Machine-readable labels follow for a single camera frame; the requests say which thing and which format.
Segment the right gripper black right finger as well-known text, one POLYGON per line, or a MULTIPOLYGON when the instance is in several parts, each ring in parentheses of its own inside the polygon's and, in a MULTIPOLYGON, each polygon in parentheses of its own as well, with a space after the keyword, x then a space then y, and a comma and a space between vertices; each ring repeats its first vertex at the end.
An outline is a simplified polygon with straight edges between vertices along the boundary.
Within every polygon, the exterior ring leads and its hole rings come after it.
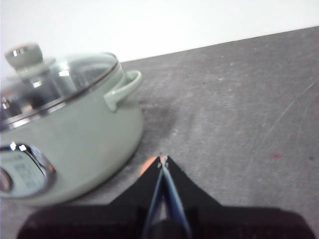
POLYGON ((169 156, 162 163, 170 215, 192 239, 314 239, 299 214, 274 207, 226 206, 197 186, 169 156))

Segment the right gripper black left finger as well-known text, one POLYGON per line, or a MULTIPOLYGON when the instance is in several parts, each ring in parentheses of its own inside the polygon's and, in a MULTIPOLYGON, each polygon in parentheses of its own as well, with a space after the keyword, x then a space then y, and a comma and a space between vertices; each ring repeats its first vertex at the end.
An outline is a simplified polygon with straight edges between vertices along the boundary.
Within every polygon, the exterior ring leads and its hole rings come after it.
POLYGON ((59 205, 31 214, 19 239, 138 238, 152 204, 160 157, 147 160, 137 181, 108 204, 59 205))

